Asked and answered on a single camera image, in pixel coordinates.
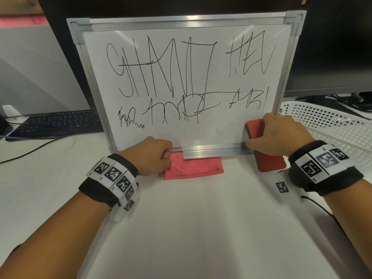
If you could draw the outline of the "person's left hand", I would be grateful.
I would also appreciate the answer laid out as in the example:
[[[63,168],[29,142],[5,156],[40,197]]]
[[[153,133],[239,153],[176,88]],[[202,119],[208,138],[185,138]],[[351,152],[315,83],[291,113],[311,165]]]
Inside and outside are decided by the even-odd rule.
[[[162,172],[161,149],[163,148],[173,148],[173,143],[148,136],[118,154],[131,162],[137,168],[139,175],[151,176]]]

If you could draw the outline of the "person's right hand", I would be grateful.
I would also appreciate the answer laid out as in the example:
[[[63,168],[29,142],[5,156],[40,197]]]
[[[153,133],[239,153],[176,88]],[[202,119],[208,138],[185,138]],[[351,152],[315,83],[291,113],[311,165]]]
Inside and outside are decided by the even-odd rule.
[[[268,155],[290,157],[295,151],[315,141],[307,129],[291,116],[266,113],[263,120],[263,136],[249,140],[266,140],[270,147]]]

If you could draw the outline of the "red whiteboard eraser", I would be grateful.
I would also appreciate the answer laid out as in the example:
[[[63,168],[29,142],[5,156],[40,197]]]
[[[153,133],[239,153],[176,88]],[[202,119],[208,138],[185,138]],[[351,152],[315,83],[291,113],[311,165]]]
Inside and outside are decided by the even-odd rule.
[[[264,120],[257,119],[248,121],[245,129],[249,139],[256,139],[263,136]],[[283,156],[271,156],[259,151],[253,150],[259,172],[266,173],[276,170],[286,169],[286,162]]]

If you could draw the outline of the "pink cloth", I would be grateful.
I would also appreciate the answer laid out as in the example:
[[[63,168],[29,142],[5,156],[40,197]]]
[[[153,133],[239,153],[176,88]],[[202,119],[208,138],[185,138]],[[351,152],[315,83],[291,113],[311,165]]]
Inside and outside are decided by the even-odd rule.
[[[224,173],[221,158],[184,159],[182,152],[169,156],[171,167],[163,172],[163,180],[197,178]]]

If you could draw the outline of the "person's left forearm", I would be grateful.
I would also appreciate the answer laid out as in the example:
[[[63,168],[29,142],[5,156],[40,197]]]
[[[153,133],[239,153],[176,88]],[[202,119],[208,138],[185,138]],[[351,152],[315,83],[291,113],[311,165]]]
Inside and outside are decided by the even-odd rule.
[[[0,267],[0,279],[75,279],[110,211],[77,192]]]

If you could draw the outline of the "person's right forearm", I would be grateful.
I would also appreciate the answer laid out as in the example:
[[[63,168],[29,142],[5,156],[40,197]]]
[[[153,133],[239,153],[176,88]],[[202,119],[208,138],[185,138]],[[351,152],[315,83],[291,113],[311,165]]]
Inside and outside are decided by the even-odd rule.
[[[372,184],[361,179],[323,199],[372,273]]]

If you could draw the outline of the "black left wristband, marker tags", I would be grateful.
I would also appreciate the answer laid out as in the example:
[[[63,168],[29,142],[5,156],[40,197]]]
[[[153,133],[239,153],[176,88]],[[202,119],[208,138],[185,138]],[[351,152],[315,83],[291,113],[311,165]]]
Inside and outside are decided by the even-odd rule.
[[[127,159],[112,154],[102,157],[87,173],[79,191],[109,206],[109,218],[122,222],[140,199],[137,168]]]

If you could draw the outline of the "black wristband, marker tags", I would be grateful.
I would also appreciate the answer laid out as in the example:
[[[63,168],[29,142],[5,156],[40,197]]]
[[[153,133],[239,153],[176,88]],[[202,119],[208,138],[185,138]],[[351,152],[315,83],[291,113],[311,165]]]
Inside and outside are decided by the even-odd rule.
[[[122,222],[140,199],[137,168],[127,159],[112,154],[102,157],[87,173],[79,191],[109,206],[109,218]]]
[[[351,187],[364,178],[347,154],[322,140],[304,145],[288,160],[292,184],[320,196]]]

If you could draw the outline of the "black right wristband, marker tags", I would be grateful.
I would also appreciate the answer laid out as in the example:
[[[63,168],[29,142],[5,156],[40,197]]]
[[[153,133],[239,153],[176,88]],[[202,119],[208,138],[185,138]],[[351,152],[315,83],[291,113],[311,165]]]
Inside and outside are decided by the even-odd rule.
[[[351,187],[364,178],[347,154],[322,140],[304,145],[288,160],[292,184],[320,196]]]

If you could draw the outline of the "white perforated plastic basket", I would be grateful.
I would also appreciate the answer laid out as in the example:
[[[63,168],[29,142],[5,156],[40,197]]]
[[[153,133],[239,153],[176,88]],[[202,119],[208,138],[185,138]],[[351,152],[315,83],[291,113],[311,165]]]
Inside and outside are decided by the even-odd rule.
[[[305,102],[282,102],[279,113],[300,122],[317,140],[342,150],[372,180],[372,121]]]

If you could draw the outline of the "black keyboard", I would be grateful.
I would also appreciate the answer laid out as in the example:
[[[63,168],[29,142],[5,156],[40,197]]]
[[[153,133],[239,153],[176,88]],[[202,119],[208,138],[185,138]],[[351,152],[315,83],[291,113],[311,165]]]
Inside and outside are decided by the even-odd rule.
[[[100,117],[93,110],[77,110],[27,115],[15,126],[6,141],[57,139],[67,136],[104,132]]]

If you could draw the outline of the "black monitor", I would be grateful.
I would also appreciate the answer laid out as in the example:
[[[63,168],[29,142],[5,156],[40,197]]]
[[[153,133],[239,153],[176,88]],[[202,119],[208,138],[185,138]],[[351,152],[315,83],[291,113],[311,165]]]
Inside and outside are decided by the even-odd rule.
[[[95,103],[68,18],[266,13],[300,9],[304,0],[37,0],[90,106]]]
[[[372,110],[372,0],[306,0],[285,97],[351,94]]]

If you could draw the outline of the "grey desk partition, pink trim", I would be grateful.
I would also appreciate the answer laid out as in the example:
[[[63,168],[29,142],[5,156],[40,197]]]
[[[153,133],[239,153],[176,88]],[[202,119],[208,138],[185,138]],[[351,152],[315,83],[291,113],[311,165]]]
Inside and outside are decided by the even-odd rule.
[[[43,15],[0,16],[0,114],[88,110],[90,106]]]

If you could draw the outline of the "small white device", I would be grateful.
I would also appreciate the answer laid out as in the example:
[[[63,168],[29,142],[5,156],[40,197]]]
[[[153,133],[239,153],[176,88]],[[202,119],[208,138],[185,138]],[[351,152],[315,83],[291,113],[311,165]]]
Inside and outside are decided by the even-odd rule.
[[[23,116],[12,105],[3,105],[2,109],[3,109],[4,115],[5,115],[6,118],[17,118],[17,117],[22,117]]]

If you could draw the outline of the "scribbled whiteboard, aluminium frame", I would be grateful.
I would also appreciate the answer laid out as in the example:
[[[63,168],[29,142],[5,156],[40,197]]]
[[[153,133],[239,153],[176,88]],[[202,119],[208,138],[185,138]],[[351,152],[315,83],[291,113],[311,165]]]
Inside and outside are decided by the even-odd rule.
[[[68,18],[110,153],[146,137],[184,159],[246,155],[277,114],[307,12]]]

